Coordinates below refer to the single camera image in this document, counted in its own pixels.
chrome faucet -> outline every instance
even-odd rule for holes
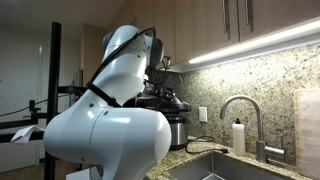
[[[226,114],[226,108],[233,100],[243,99],[251,102],[257,112],[257,122],[258,122],[258,140],[256,142],[257,149],[257,160],[261,162],[268,162],[268,156],[274,156],[280,159],[285,159],[285,151],[282,149],[272,148],[267,146],[266,142],[264,142],[263,138],[263,123],[262,123],[262,113],[260,110],[260,106],[258,103],[249,96],[245,95],[235,95],[228,98],[220,111],[220,119],[224,119]]]

cabinet door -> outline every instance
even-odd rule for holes
[[[319,0],[239,0],[240,41],[320,15]]]
[[[113,19],[109,31],[115,31],[120,26],[134,24],[134,0],[127,0]]]
[[[85,24],[81,37],[81,66],[83,69],[83,85],[86,85],[101,64],[104,51],[103,37],[107,30]]]
[[[237,0],[206,0],[208,51],[239,42]]]
[[[176,60],[174,0],[155,1],[155,28],[157,37],[162,41],[164,54],[171,57],[171,63]]]
[[[134,1],[133,25],[135,25],[140,30],[154,27],[154,0]]]
[[[176,0],[176,64],[206,53],[205,0]]]

electrical outlet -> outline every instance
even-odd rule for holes
[[[207,107],[199,107],[199,121],[208,122]]]

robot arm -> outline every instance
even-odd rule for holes
[[[144,86],[145,69],[153,63],[153,42],[133,26],[120,27],[89,84],[122,106]],[[163,50],[158,49],[159,62]],[[143,179],[169,150],[167,119],[153,110],[112,107],[95,91],[89,88],[51,120],[43,138],[46,151],[66,161],[102,165],[103,180]]]

black lid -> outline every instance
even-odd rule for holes
[[[159,103],[156,110],[160,112],[189,112],[191,110],[189,103],[180,101],[163,101]]]
[[[240,122],[240,119],[239,119],[239,118],[237,118],[237,119],[236,119],[236,124],[241,124],[241,122]]]

